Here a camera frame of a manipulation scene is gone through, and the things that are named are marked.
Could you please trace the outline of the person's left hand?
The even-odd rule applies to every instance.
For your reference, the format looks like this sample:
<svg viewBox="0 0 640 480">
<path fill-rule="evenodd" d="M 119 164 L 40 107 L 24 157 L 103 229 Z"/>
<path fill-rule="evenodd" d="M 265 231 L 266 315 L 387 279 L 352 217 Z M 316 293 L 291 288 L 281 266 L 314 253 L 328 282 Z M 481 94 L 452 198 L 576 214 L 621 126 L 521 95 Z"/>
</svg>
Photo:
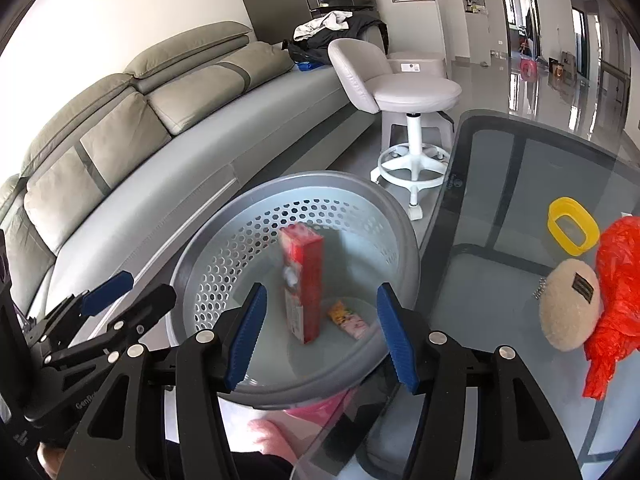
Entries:
<svg viewBox="0 0 640 480">
<path fill-rule="evenodd" d="M 55 448 L 54 446 L 40 443 L 37 456 L 40 465 L 46 474 L 53 480 L 58 478 L 62 461 L 64 460 L 66 451 L 64 448 Z"/>
</svg>

